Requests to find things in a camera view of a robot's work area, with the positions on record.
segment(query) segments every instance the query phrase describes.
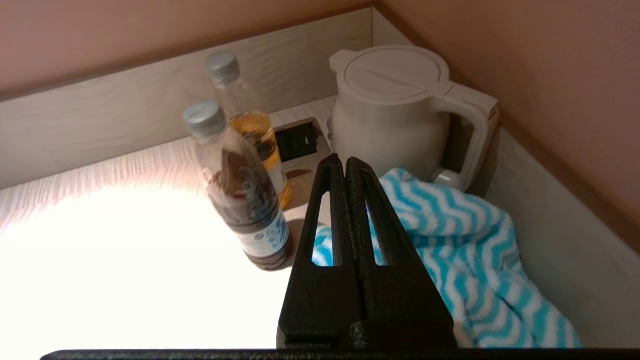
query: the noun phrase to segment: white kettle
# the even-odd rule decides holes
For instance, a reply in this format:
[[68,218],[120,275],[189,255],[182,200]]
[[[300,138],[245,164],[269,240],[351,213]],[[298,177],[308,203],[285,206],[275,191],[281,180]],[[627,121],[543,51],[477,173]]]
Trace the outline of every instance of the white kettle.
[[[449,81],[447,63],[415,46],[341,50],[330,66],[339,91],[332,142],[342,159],[359,158],[378,176],[401,167],[424,181],[469,188],[498,123],[496,99]],[[440,167],[449,113],[474,127],[460,173]]]

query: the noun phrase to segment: zigzag pattern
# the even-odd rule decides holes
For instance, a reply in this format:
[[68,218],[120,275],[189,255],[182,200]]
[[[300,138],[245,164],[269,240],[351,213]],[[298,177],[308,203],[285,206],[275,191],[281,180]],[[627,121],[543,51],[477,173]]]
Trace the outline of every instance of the zigzag pattern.
[[[527,278],[509,215],[403,169],[380,183],[454,318],[461,346],[580,347],[571,323]],[[376,262],[383,265],[369,225]],[[329,227],[318,227],[313,262],[332,266]]]

